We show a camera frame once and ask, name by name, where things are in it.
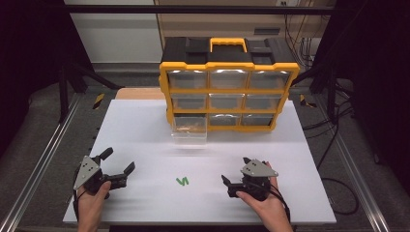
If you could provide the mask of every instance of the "yellow storage organizer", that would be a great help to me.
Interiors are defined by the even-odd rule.
[[[299,66],[284,39],[169,38],[160,64],[175,131],[271,131]]]

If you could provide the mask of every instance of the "white wall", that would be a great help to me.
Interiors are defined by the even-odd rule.
[[[66,4],[154,5],[153,0],[65,0]],[[72,14],[92,63],[159,63],[161,37],[155,14]]]

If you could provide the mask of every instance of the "metal rail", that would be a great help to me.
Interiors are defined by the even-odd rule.
[[[74,14],[345,15],[354,13],[354,9],[333,7],[53,5],[41,3],[48,9]]]
[[[322,114],[327,117],[326,109],[325,109],[325,100],[323,96],[319,95],[313,95],[315,98],[315,101],[317,102],[317,105],[319,106],[320,110],[322,111]],[[329,128],[332,132],[332,134],[335,134],[334,129],[332,128],[332,125],[328,123]],[[356,163],[353,161],[352,156],[349,153],[349,150],[347,149],[346,144],[344,143],[342,137],[340,134],[336,134],[336,142],[337,142],[337,147],[339,150],[339,155],[341,162],[344,165],[344,168],[346,169],[347,175],[350,178],[350,181],[352,182],[353,187],[355,188],[358,197],[360,201],[362,202],[362,206],[367,214],[368,220],[373,227],[374,231],[377,232],[389,232],[389,226],[386,222],[386,220],[383,217],[383,214],[381,213],[376,201],[374,200],[373,194],[371,193],[365,178],[363,177],[362,173],[360,172],[358,166],[356,166]]]
[[[10,209],[6,218],[2,221],[0,225],[1,232],[13,232],[17,228],[17,225],[20,222],[25,210],[27,209],[27,206],[30,203],[30,200],[33,197],[37,187],[39,186],[39,183],[42,180],[42,177],[47,170],[47,167],[52,157],[54,156],[55,151],[57,150],[58,145],[60,144],[61,139],[63,138],[81,99],[82,95],[74,94],[68,116],[61,124],[57,126],[54,134],[48,141],[48,144],[45,147],[42,156],[40,157],[36,167],[31,173],[30,178],[28,179],[23,190],[18,196],[18,199]]]

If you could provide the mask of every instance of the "human hand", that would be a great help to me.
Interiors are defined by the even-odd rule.
[[[276,177],[270,178],[271,191],[278,194],[278,180]],[[245,203],[247,203],[254,211],[259,215],[265,227],[271,232],[292,232],[292,227],[287,219],[286,212],[283,208],[281,201],[269,193],[268,197],[264,201],[258,201],[251,195],[243,191],[237,191],[236,194]]]
[[[81,186],[78,191],[83,192],[78,196],[78,232],[97,231],[103,210],[103,202],[111,188],[111,182],[105,182],[99,191],[93,195]]]

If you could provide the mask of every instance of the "gray floor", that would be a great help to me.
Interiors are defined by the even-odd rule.
[[[155,86],[158,85],[156,76],[144,73],[130,72],[103,73],[106,76],[117,77],[118,84],[128,86]],[[64,213],[69,206],[66,201],[72,194],[73,171],[83,156],[89,154],[93,147],[98,128],[103,122],[104,114],[109,101],[115,98],[116,91],[106,89],[91,81],[86,94],[80,95],[78,110],[73,116],[63,139],[50,161],[47,170],[39,182],[22,215],[17,231],[56,231],[74,230],[73,225],[62,222]],[[95,99],[99,93],[105,93],[102,104],[93,109]],[[318,107],[302,106],[299,95],[292,95],[302,126],[312,125],[324,119]],[[306,95],[307,102],[315,102],[316,98]],[[344,98],[338,97],[341,103]],[[59,118],[58,86],[51,85],[35,93],[31,98],[30,110],[24,124],[6,154],[0,159],[0,217],[4,219],[38,160],[40,159],[49,138],[57,127]],[[327,126],[306,130],[306,137],[311,137],[325,131]],[[351,154],[354,162],[362,172],[374,199],[377,202],[391,231],[410,231],[410,198],[397,182],[391,169],[383,164],[374,163],[371,149],[367,145],[358,122],[346,115],[339,120],[339,133]],[[307,143],[316,162],[322,157],[332,138],[328,130],[322,135],[308,138]],[[343,166],[339,150],[334,144],[329,155],[325,158],[319,173],[322,177],[335,178],[350,186],[351,181]],[[336,211],[350,211],[354,207],[354,198],[347,188],[333,182],[324,182],[325,189],[332,199]],[[336,224],[321,226],[298,226],[297,231],[373,231],[364,207],[350,216],[338,215]]]

